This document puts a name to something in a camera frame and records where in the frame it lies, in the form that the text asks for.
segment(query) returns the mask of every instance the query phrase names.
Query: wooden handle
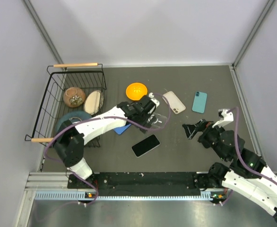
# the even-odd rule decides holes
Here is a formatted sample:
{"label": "wooden handle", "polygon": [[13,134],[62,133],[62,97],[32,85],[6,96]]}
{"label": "wooden handle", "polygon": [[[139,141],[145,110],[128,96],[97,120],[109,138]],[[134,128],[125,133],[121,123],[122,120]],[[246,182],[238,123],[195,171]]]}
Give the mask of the wooden handle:
{"label": "wooden handle", "polygon": [[85,67],[85,66],[98,66],[98,63],[76,63],[76,64],[57,64],[53,65],[55,68],[67,68],[67,67]]}
{"label": "wooden handle", "polygon": [[49,143],[53,138],[31,138],[33,143]]}

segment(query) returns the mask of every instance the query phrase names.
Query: teal smartphone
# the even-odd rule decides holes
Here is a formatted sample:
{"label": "teal smartphone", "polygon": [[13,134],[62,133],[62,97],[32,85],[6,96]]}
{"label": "teal smartphone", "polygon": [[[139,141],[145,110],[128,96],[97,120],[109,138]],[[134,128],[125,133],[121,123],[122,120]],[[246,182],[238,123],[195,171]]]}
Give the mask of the teal smartphone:
{"label": "teal smartphone", "polygon": [[192,111],[203,114],[206,108],[207,94],[204,92],[195,92]]}

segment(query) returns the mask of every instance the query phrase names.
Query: black wire basket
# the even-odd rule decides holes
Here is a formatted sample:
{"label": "black wire basket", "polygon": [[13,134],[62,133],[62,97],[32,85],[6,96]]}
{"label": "black wire basket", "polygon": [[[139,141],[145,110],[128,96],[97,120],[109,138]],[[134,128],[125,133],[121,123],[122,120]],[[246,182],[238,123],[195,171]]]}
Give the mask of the black wire basket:
{"label": "black wire basket", "polygon": [[[61,68],[61,71],[50,72],[50,69]],[[101,98],[99,99],[97,113],[103,112],[104,93],[107,89],[103,71],[103,65],[98,63],[83,64],[62,64],[47,67],[50,77],[43,95],[42,103],[39,108],[38,116],[32,135],[26,135],[25,141],[36,141],[44,146],[46,143],[41,139],[52,138],[55,136],[55,125],[58,120],[66,113],[71,111],[83,110],[84,105],[79,107],[68,107],[63,101],[65,91],[70,87],[79,87],[85,92],[86,97],[93,91],[99,90]],[[96,137],[87,143],[88,147],[100,147],[100,137]]]}

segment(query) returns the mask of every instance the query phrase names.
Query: dark gray table surface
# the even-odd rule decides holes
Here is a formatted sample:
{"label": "dark gray table surface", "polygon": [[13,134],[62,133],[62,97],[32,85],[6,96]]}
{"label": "dark gray table surface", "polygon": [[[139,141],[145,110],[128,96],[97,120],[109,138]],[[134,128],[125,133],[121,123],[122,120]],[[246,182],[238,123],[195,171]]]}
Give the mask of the dark gray table surface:
{"label": "dark gray table surface", "polygon": [[[143,134],[131,126],[122,135],[114,131],[101,136],[100,148],[86,148],[84,157],[95,172],[183,172],[208,171],[214,162],[220,159],[212,149],[205,149],[197,142],[198,136],[187,140],[183,123],[196,123],[201,118],[218,120],[218,109],[240,106],[228,66],[191,66],[191,67],[141,67],[141,68],[106,68],[104,69],[107,91],[104,112],[119,102],[128,101],[125,90],[133,82],[141,82],[148,92],[164,94],[173,91],[186,106],[178,115],[172,113],[166,128],[154,134],[161,145],[137,158],[131,147],[151,135]],[[191,110],[196,91],[208,94],[204,114]],[[157,113],[168,116],[165,102],[161,102]],[[246,143],[245,147],[253,150],[247,125],[240,112],[239,135]],[[235,123],[225,127],[234,129]],[[49,155],[57,157],[53,150]],[[43,172],[63,172],[63,164],[46,160]]]}

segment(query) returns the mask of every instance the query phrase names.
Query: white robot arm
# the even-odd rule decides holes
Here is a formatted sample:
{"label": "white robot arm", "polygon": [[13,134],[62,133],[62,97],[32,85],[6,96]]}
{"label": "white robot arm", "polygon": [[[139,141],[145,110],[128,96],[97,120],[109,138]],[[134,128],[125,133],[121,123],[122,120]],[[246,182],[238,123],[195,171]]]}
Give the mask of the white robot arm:
{"label": "white robot arm", "polygon": [[[192,139],[199,131],[203,132],[198,142],[202,143],[205,148],[211,147],[222,160],[232,162],[230,167],[221,163],[214,163],[211,166],[208,173],[210,185],[223,186],[238,192],[261,206],[277,222],[277,184],[265,177],[253,174],[241,164],[235,150],[234,131],[225,131],[223,128],[233,121],[233,114],[229,109],[222,109],[219,110],[218,115],[220,120],[216,123],[202,119],[195,125],[183,125],[188,139]],[[277,183],[277,176],[266,162],[254,152],[245,149],[245,142],[239,136],[237,140],[245,164],[253,171]]]}
{"label": "white robot arm", "polygon": [[[93,138],[98,137],[114,128],[128,124],[126,119],[132,120],[139,125],[150,128],[156,121],[152,113],[159,106],[159,101],[152,93],[143,96],[139,101],[128,103],[122,102],[111,110],[95,116],[91,121],[76,125],[65,132],[54,144],[59,157],[67,169],[76,173],[82,179],[87,179],[92,173],[85,159],[83,158],[84,146]],[[59,131],[71,125],[71,121],[65,121]]]}

